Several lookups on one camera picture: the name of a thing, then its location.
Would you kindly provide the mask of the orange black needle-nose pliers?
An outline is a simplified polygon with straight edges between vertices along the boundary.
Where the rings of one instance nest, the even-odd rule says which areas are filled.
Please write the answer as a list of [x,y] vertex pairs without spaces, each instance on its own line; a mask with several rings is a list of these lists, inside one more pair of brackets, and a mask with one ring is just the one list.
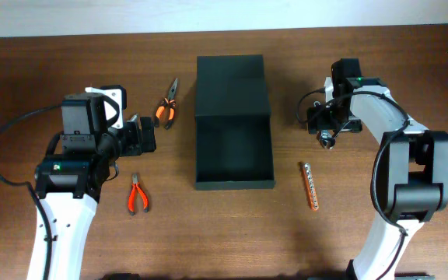
[[164,128],[166,130],[169,130],[172,127],[177,106],[175,100],[175,96],[177,94],[177,86],[178,86],[178,78],[175,78],[172,86],[168,90],[167,96],[164,99],[162,99],[161,102],[159,103],[153,118],[153,123],[156,128],[159,127],[161,117],[165,110],[168,110],[169,113]]

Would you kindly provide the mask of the orange socket bit rail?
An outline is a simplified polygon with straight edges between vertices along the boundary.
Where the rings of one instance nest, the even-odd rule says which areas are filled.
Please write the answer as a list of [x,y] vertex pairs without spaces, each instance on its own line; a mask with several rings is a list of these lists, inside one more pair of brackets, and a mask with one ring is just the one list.
[[313,182],[311,166],[309,163],[301,162],[300,167],[302,170],[302,176],[309,206],[313,211],[318,211],[319,202],[317,199],[317,191]]

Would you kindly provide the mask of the black box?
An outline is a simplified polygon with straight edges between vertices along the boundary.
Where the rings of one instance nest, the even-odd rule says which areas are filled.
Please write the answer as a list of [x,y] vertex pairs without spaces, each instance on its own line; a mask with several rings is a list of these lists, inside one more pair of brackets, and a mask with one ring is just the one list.
[[271,105],[262,55],[197,59],[195,187],[272,189]]

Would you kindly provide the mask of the silver adjustable wrench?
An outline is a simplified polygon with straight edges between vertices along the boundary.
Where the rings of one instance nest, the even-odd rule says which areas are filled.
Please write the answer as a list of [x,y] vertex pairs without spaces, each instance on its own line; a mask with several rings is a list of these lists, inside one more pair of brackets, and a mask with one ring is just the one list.
[[319,131],[317,140],[324,149],[332,149],[336,143],[335,138],[327,130]]

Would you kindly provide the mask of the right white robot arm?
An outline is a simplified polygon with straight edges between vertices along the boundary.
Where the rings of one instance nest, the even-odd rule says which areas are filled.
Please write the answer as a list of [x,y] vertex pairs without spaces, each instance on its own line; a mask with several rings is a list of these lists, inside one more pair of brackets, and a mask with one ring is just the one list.
[[375,218],[345,279],[395,279],[414,235],[448,203],[448,134],[412,118],[378,78],[326,78],[305,121],[329,149],[335,134],[367,127],[380,147],[370,182]]

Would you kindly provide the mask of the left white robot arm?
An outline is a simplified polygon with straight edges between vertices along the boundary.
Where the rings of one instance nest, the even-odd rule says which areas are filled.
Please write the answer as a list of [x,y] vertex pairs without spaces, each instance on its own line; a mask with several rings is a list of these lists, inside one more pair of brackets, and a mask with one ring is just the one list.
[[29,279],[77,279],[86,237],[110,168],[125,156],[156,150],[148,117],[124,121],[123,93],[69,95],[61,104],[63,131],[35,172],[37,231]]

